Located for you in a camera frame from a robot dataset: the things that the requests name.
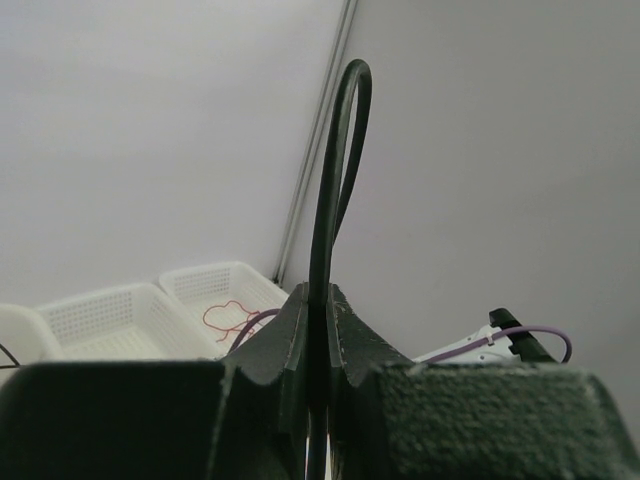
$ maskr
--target white wall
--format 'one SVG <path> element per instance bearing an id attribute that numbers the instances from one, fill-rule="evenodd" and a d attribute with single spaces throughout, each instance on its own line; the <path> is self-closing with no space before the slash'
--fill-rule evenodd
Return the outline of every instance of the white wall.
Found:
<path id="1" fill-rule="evenodd" d="M 360 2 L 345 58 L 374 99 L 332 276 L 410 356 L 499 306 L 565 329 L 638 439 L 639 23 L 637 0 Z"/>
<path id="2" fill-rule="evenodd" d="M 0 5 L 0 302 L 276 261 L 342 0 Z"/>

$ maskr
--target metal rod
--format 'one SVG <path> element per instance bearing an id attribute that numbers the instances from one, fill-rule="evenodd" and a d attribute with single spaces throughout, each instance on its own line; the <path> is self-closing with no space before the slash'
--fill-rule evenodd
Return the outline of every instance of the metal rod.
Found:
<path id="1" fill-rule="evenodd" d="M 316 157 L 318 153 L 318 146 L 322 138 L 324 131 L 325 121 L 331 100 L 334 97 L 335 87 L 338 79 L 338 73 L 340 72 L 340 66 L 342 64 L 342 58 L 344 57 L 344 51 L 349 37 L 349 31 L 351 30 L 351 24 L 353 22 L 353 16 L 356 11 L 358 0 L 345 0 L 342 12 L 340 14 L 340 24 L 336 36 L 333 40 L 333 46 L 331 48 L 331 57 L 327 71 L 325 72 L 324 81 L 322 84 L 322 91 L 320 93 L 320 99 L 316 107 L 316 112 L 311 127 L 311 133 L 307 140 L 307 146 L 304 151 L 304 157 L 302 160 L 302 166 L 300 167 L 300 173 L 298 174 L 298 181 L 293 193 L 293 199 L 291 201 L 291 207 L 289 208 L 289 216 L 287 217 L 287 225 L 284 230 L 284 237 L 280 244 L 280 252 L 278 254 L 278 262 L 273 274 L 273 282 L 277 285 L 282 285 L 284 276 L 289 263 L 289 257 L 291 255 L 291 248 L 298 231 L 298 224 L 300 223 L 300 214 L 304 201 L 307 196 L 307 190 L 309 188 L 309 182 L 311 181 L 311 173 L 316 163 Z"/>

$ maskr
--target red wire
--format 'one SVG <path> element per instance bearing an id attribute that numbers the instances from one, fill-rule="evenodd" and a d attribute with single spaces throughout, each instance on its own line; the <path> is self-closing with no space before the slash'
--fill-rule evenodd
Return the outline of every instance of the red wire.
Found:
<path id="1" fill-rule="evenodd" d="M 217 327 L 217 326 L 212 325 L 211 323 L 207 322 L 207 313 L 209 313 L 211 310 L 214 310 L 216 308 L 227 308 L 232 303 L 234 305 L 237 305 L 238 307 L 240 307 L 240 309 L 247 314 L 247 318 L 244 321 L 240 322 L 239 324 L 237 324 L 237 325 L 235 325 L 235 326 L 233 326 L 231 328 L 221 328 L 221 327 Z M 259 313 L 260 313 L 260 310 L 256 310 L 255 312 L 250 312 L 240 302 L 238 302 L 236 300 L 229 300 L 224 305 L 213 305 L 213 306 L 207 308 L 204 311 L 204 313 L 202 314 L 202 323 L 204 323 L 209 328 L 213 328 L 213 329 L 218 330 L 220 332 L 224 332 L 224 336 L 217 340 L 217 342 L 224 342 L 227 339 L 227 337 L 229 336 L 229 333 L 231 333 L 231 332 L 240 333 L 240 331 L 242 330 L 242 326 L 246 325 L 249 322 L 249 320 L 251 319 L 251 317 L 253 317 L 254 315 L 258 315 Z M 249 336 L 252 336 L 254 333 L 255 333 L 255 331 L 253 329 L 251 329 L 249 331 Z"/>

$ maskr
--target white plastic basket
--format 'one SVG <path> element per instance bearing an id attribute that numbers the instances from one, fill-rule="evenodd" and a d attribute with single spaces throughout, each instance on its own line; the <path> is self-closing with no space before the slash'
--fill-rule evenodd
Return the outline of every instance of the white plastic basket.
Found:
<path id="1" fill-rule="evenodd" d="M 249 312 L 262 312 L 282 307 L 288 297 L 283 290 L 242 262 L 166 272 L 160 276 L 159 283 L 172 299 L 180 302 L 191 313 L 194 324 L 218 352 L 218 356 L 226 355 L 239 332 L 229 332 L 224 339 L 225 332 L 204 323 L 205 312 L 209 325 L 228 329 L 240 325 L 248 314 L 235 303 L 222 308 L 227 302 L 238 302 Z"/>
<path id="2" fill-rule="evenodd" d="M 0 343 L 20 365 L 62 360 L 64 357 L 60 344 L 40 314 L 17 305 L 0 305 Z M 0 365 L 13 365 L 2 351 Z M 0 369 L 0 385 L 15 372 L 15 368 Z"/>
<path id="3" fill-rule="evenodd" d="M 92 292 L 38 310 L 71 360 L 193 359 L 215 354 L 188 313 L 151 284 Z"/>

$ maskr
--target white connector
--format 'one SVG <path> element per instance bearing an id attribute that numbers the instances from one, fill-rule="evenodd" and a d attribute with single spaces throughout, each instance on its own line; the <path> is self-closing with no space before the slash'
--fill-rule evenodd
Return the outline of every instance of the white connector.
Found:
<path id="1" fill-rule="evenodd" d="M 452 343 L 451 345 L 447 345 L 446 347 L 440 348 L 438 350 L 434 350 L 433 352 L 425 353 L 424 355 L 420 355 L 417 358 L 414 358 L 414 362 L 424 362 L 430 358 L 435 357 L 436 355 L 440 355 L 442 353 L 449 352 L 456 348 L 464 347 L 471 342 L 474 342 L 481 338 L 486 338 L 488 343 L 487 345 L 483 345 L 481 347 L 475 348 L 469 352 L 462 353 L 455 357 L 448 358 L 446 360 L 442 360 L 438 362 L 439 364 L 446 363 L 497 363 L 497 362 L 519 362 L 520 356 L 514 355 L 509 347 L 513 345 L 509 337 L 499 338 L 498 340 L 493 339 L 493 335 L 497 332 L 500 332 L 500 328 L 492 327 L 491 325 L 485 325 L 477 332 L 468 335 L 464 339 Z"/>

